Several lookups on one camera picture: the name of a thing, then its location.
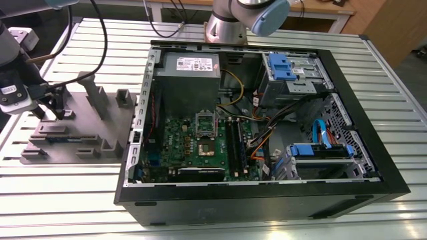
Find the green circuit board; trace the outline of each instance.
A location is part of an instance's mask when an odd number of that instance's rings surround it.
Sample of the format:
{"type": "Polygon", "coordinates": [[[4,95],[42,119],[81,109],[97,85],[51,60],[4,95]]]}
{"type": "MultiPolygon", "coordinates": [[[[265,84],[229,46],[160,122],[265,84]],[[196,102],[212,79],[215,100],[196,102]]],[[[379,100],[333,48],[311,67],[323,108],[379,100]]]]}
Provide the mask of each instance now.
{"type": "MultiPolygon", "coordinates": [[[[208,121],[199,125],[199,129],[209,130],[208,121]]],[[[251,166],[247,174],[235,176],[229,173],[227,153],[225,120],[216,120],[216,137],[196,137],[196,119],[169,117],[165,120],[161,167],[211,167],[225,169],[227,181],[256,181],[259,170],[251,166]]],[[[241,134],[244,140],[252,138],[251,123],[241,121],[241,134]]],[[[156,182],[164,182],[163,177],[153,177],[156,182]]]]}

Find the blue plastic clip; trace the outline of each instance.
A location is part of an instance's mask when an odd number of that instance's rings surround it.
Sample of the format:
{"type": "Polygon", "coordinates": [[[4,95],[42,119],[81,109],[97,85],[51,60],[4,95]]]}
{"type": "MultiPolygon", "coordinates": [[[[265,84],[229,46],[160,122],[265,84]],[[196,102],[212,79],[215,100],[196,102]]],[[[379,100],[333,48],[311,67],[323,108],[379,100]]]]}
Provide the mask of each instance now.
{"type": "Polygon", "coordinates": [[[355,155],[353,147],[351,145],[347,145],[345,148],[347,148],[348,156],[352,157],[355,155]]]}
{"type": "Polygon", "coordinates": [[[313,156],[315,151],[311,145],[308,144],[295,144],[289,147],[292,156],[313,156]]]}
{"type": "Polygon", "coordinates": [[[297,77],[292,72],[292,64],[287,56],[284,54],[271,53],[268,57],[273,80],[295,81],[297,77]]]}
{"type": "Polygon", "coordinates": [[[323,121],[323,119],[316,119],[313,120],[312,123],[312,142],[313,143],[319,143],[319,139],[317,139],[317,126],[320,126],[320,134],[321,134],[321,142],[325,145],[325,148],[329,149],[331,143],[328,140],[328,135],[327,135],[327,124],[325,121],[323,121]]]}

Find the gray robot arm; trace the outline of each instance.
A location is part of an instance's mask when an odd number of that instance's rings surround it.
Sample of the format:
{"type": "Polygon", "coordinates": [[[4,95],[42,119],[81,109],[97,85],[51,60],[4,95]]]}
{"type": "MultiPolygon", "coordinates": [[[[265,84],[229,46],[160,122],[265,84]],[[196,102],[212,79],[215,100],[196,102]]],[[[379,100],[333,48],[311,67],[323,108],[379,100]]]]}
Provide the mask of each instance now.
{"type": "Polygon", "coordinates": [[[289,14],[287,0],[216,0],[205,26],[211,43],[245,44],[247,28],[265,37],[281,26],[289,14]]]}
{"type": "Polygon", "coordinates": [[[61,9],[77,2],[79,0],[1,0],[0,19],[40,12],[48,9],[61,9]]]}
{"type": "MultiPolygon", "coordinates": [[[[0,0],[0,19],[34,13],[48,9],[60,9],[76,4],[79,0],[0,0]]],[[[40,117],[37,102],[30,98],[28,87],[46,82],[40,77],[34,64],[0,21],[0,109],[6,114],[32,111],[40,117]]]]}

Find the aluminum extrusion table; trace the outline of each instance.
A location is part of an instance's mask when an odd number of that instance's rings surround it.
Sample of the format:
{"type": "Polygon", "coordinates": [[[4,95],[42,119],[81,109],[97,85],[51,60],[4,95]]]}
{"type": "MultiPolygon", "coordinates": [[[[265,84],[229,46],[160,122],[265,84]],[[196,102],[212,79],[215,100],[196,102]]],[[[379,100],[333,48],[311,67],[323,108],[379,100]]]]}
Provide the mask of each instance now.
{"type": "MultiPolygon", "coordinates": [[[[151,40],[147,22],[107,20],[109,49],[96,82],[107,92],[139,93],[151,40]]],[[[156,23],[161,32],[176,25],[156,23]]],[[[201,25],[187,25],[176,41],[201,42],[201,25]]],[[[96,19],[76,24],[65,50],[41,73],[55,83],[91,71],[103,53],[96,19]]],[[[64,35],[55,47],[63,43],[64,35]]],[[[423,239],[427,238],[427,115],[369,41],[356,35],[277,31],[248,32],[252,45],[331,50],[356,97],[384,142],[411,193],[336,219],[141,227],[113,205],[119,164],[21,165],[20,153],[38,120],[12,116],[0,135],[0,238],[87,239],[423,239]]],[[[83,91],[77,84],[71,91],[83,91]]]]}

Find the yellow wire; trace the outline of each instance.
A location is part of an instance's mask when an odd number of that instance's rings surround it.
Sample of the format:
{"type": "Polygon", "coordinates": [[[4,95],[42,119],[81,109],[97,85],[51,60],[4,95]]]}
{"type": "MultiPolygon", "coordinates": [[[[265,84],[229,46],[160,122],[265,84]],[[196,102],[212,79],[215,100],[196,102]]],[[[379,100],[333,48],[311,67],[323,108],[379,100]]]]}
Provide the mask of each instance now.
{"type": "Polygon", "coordinates": [[[217,106],[224,107],[224,106],[233,105],[236,102],[240,101],[240,99],[243,98],[243,93],[244,93],[244,90],[245,90],[245,86],[243,85],[243,82],[241,82],[240,78],[239,78],[231,71],[228,71],[228,70],[225,70],[225,69],[221,69],[221,71],[227,72],[227,73],[236,79],[236,81],[237,81],[239,84],[240,84],[240,96],[239,96],[237,99],[233,100],[232,102],[228,102],[228,103],[224,103],[224,104],[219,104],[219,105],[217,105],[217,106]]]}
{"type": "Polygon", "coordinates": [[[255,157],[256,152],[259,151],[260,147],[264,145],[267,139],[269,138],[269,136],[273,134],[273,131],[271,131],[271,133],[267,135],[267,137],[264,138],[264,140],[261,141],[260,145],[257,146],[257,148],[255,149],[255,151],[251,154],[251,159],[255,157]]]}

